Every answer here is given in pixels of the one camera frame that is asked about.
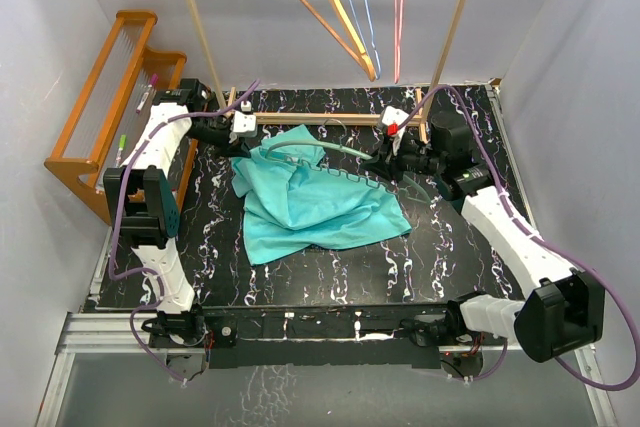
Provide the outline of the green plastic hanger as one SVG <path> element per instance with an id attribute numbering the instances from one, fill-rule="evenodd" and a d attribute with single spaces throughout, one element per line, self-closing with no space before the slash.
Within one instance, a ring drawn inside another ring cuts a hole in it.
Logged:
<path id="1" fill-rule="evenodd" d="M 328 142 L 325 138 L 281 139 L 282 132 L 280 132 L 275 136 L 277 142 L 266 148 L 262 147 L 261 154 L 265 159 L 287 162 L 297 166 L 306 165 L 315 171 L 325 171 L 334 177 L 344 177 L 350 182 L 364 184 L 374 189 L 383 189 L 395 195 L 404 193 L 408 200 L 424 205 L 431 202 L 429 193 L 411 177 L 405 177 L 402 181 L 386 181 L 360 171 L 361 162 L 370 160 L 371 156 L 344 144 L 344 138 L 349 134 L 350 127 L 347 127 L 343 121 L 332 118 L 323 120 L 318 126 L 318 132 L 322 133 L 329 127 L 338 127 L 342 130 L 337 143 Z M 301 154 L 291 153 L 290 150 L 294 147 L 318 148 L 323 151 L 323 156 L 317 162 L 312 162 Z"/>

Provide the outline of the teal t shirt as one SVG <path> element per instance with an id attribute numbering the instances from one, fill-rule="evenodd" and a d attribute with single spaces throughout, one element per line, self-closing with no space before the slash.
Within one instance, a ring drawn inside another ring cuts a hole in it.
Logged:
<path id="1" fill-rule="evenodd" d="M 308 246 L 345 250 L 411 231 L 395 195 L 316 167 L 326 152 L 304 126 L 264 139 L 235 158 L 232 186 L 243 198 L 249 263 L 269 263 Z"/>

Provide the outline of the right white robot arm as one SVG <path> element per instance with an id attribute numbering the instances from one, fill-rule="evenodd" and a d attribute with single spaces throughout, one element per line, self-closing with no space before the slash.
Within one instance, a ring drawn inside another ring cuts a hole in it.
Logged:
<path id="1" fill-rule="evenodd" d="M 536 242 L 536 233 L 498 187 L 463 117 L 438 113 L 428 143 L 407 133 L 408 119 L 398 108 L 383 110 L 378 119 L 383 141 L 364 169 L 391 181 L 401 181 L 407 171 L 433 177 L 441 197 L 484 236 L 525 297 L 511 301 L 472 293 L 451 301 L 447 335 L 460 344 L 480 332 L 517 341 L 539 363 L 600 340 L 604 287 Z"/>

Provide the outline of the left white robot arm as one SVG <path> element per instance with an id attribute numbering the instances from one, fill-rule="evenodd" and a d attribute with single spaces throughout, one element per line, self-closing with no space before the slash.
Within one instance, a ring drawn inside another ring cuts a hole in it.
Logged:
<path id="1" fill-rule="evenodd" d="M 186 346 L 204 339 L 207 323 L 190 312 L 195 292 L 177 250 L 180 209 L 168 174 L 185 138 L 230 149 L 232 157 L 247 155 L 240 146 L 246 132 L 234 127 L 234 117 L 258 86 L 258 81 L 252 82 L 237 100 L 216 111 L 209 107 L 213 101 L 210 89 L 195 78 L 181 80 L 174 89 L 157 91 L 132 152 L 120 166 L 104 172 L 112 226 L 109 278 L 119 281 L 135 274 L 147 278 L 155 296 L 152 308 L 177 315 L 171 332 Z"/>

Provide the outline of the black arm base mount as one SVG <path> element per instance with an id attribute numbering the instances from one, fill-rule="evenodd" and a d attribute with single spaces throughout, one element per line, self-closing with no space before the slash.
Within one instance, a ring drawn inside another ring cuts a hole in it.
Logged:
<path id="1" fill-rule="evenodd" d="M 203 354 L 211 369 L 254 366 L 410 365 L 437 369 L 441 358 L 469 357 L 501 342 L 471 332 L 448 303 L 203 308 L 156 313 L 143 321 L 154 348 Z"/>

